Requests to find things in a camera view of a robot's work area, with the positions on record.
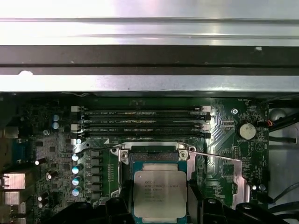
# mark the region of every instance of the mounting hole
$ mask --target mounting hole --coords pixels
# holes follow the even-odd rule
[[[244,208],[244,209],[248,209],[248,210],[249,210],[249,209],[252,209],[252,207],[251,207],[249,204],[244,204],[244,205],[243,205],[243,208]]]
[[[209,202],[210,204],[216,204],[216,200],[215,199],[209,199],[207,202]]]

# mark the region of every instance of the small component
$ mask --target small component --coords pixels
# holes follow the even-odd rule
[[[73,196],[78,196],[82,192],[82,187],[77,186],[75,189],[72,191]]]
[[[69,163],[64,163],[63,167],[64,167],[64,170],[70,170],[71,169],[71,166],[69,165]]]
[[[101,182],[102,176],[100,175],[92,175],[92,182]]]
[[[90,152],[91,153],[91,155],[90,156],[99,156],[100,155],[100,152],[97,152],[97,151],[91,151]]]
[[[53,129],[58,129],[58,128],[59,128],[59,124],[58,124],[57,122],[54,122],[54,123],[52,124],[52,128],[53,128]]]
[[[71,106],[71,112],[80,112],[79,106]]]
[[[100,165],[100,159],[99,158],[92,158],[91,161],[90,161],[90,164],[92,166],[98,166],[98,165]]]
[[[47,198],[49,196],[48,192],[43,192],[38,198],[37,200],[39,202],[43,201],[45,198]]]
[[[71,132],[78,132],[80,131],[80,125],[78,124],[71,124]]]
[[[256,127],[251,123],[244,123],[240,125],[238,133],[241,138],[250,140],[256,135]]]
[[[18,127],[5,127],[0,130],[0,138],[6,139],[17,139],[19,138],[19,128]]]
[[[102,190],[102,184],[101,183],[93,183],[92,184],[92,191],[100,191]]]
[[[36,146],[37,147],[43,147],[43,142],[42,141],[36,141]]]
[[[43,199],[40,203],[38,203],[38,207],[41,209],[48,204],[49,200],[47,198]]]
[[[50,135],[50,131],[49,130],[43,130],[43,135]]]
[[[46,162],[47,162],[47,160],[45,158],[41,158],[41,159],[36,160],[34,162],[34,164],[38,166],[38,165],[44,164]]]
[[[54,122],[57,122],[59,121],[60,117],[57,114],[54,114],[52,119]]]
[[[58,189],[58,184],[53,183],[53,184],[52,184],[52,189]]]
[[[80,164],[74,166],[74,167],[71,169],[71,172],[72,172],[73,174],[78,174],[82,169],[83,169],[83,164],[80,163]]]
[[[91,173],[92,174],[99,174],[102,171],[102,167],[92,167]]]
[[[74,186],[78,186],[81,182],[82,182],[82,177],[81,177],[81,176],[76,176],[76,177],[71,181],[71,183],[72,183]]]
[[[51,180],[54,177],[58,176],[58,172],[57,171],[53,171],[53,172],[48,172],[47,173],[47,179]]]
[[[73,160],[74,162],[77,162],[79,159],[81,159],[83,157],[83,154],[73,154],[71,156],[71,160]]]
[[[99,193],[99,192],[93,193],[92,200],[99,200],[101,198],[101,196],[102,196],[102,193]]]
[[[212,111],[212,107],[211,106],[202,106],[202,112],[211,112]]]
[[[54,152],[56,151],[56,148],[55,148],[55,146],[51,146],[51,147],[49,148],[49,150],[50,150],[51,153],[54,153]]]

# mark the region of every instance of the screw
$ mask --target screw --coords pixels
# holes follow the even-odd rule
[[[238,110],[235,109],[235,108],[233,108],[233,109],[232,109],[232,114],[237,114],[237,113],[238,113]]]
[[[243,205],[243,208],[244,208],[244,209],[248,209],[248,210],[249,210],[249,209],[252,209],[252,207],[251,207],[249,204],[244,204],[244,205]]]
[[[127,152],[122,152],[122,153],[121,153],[121,157],[122,157],[123,159],[126,159],[126,158],[128,157],[128,153],[127,153]]]
[[[216,200],[215,199],[209,199],[207,202],[209,202],[210,204],[216,204]]]
[[[259,189],[260,191],[265,191],[265,190],[266,190],[266,186],[263,185],[263,184],[261,184],[260,186],[258,186],[258,189]]]
[[[180,153],[179,153],[179,157],[180,157],[182,160],[184,160],[184,159],[187,158],[187,154],[186,154],[185,152],[180,152]]]
[[[43,130],[43,135],[49,135],[50,132],[48,130]]]

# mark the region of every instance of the silver metal surface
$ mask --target silver metal surface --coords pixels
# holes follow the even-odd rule
[[[195,157],[194,155],[203,155],[203,156],[211,156],[214,158],[228,160],[234,165],[234,183],[237,184],[237,193],[233,195],[233,209],[236,208],[237,204],[249,202],[250,200],[250,187],[247,184],[247,181],[242,176],[242,161],[236,160],[232,158],[228,158],[226,156],[208,154],[208,153],[200,153],[200,152],[189,152],[190,157]]]
[[[12,0],[1,5],[0,44],[299,46],[298,8],[295,0]]]
[[[187,202],[186,173],[167,170],[135,172],[133,201],[136,217],[164,221],[176,221],[184,217]]]
[[[272,121],[286,117],[286,112],[282,108],[276,108],[269,112],[269,118]]]
[[[0,75],[0,92],[298,92],[298,76]]]

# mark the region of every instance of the capacitor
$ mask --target capacitor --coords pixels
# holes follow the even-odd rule
[[[36,160],[34,163],[38,166],[38,165],[41,165],[46,162],[47,162],[47,160],[45,158],[42,158],[42,159]]]
[[[76,176],[73,180],[72,180],[72,184],[74,186],[78,186],[80,183],[82,182],[82,177],[81,176]]]
[[[56,177],[56,176],[58,176],[58,172],[57,171],[53,171],[53,172],[47,173],[47,178],[49,180],[51,180],[53,177]]]
[[[78,196],[80,194],[80,192],[82,192],[82,187],[77,186],[75,187],[75,189],[72,191],[72,195],[73,196]]]
[[[47,198],[43,199],[40,203],[38,203],[38,207],[41,209],[44,206],[46,206],[48,204],[48,202],[49,202],[49,200]]]
[[[74,166],[74,167],[71,169],[71,172],[72,172],[73,174],[78,174],[82,169],[83,169],[83,164],[82,164],[82,163],[79,163],[78,165]]]
[[[59,124],[58,124],[57,122],[54,122],[54,123],[52,124],[52,128],[53,128],[53,129],[58,129],[58,128],[59,128]]]
[[[238,128],[238,134],[243,139],[253,139],[256,135],[256,127],[251,123],[243,123]]]
[[[59,121],[60,117],[57,114],[54,114],[52,119],[54,122],[57,122]]]
[[[48,192],[43,192],[38,198],[37,200],[39,202],[41,202],[42,200],[44,200],[45,198],[47,198],[49,196]]]
[[[79,159],[81,159],[83,157],[83,154],[73,154],[71,156],[71,160],[73,160],[74,162],[77,162]]]

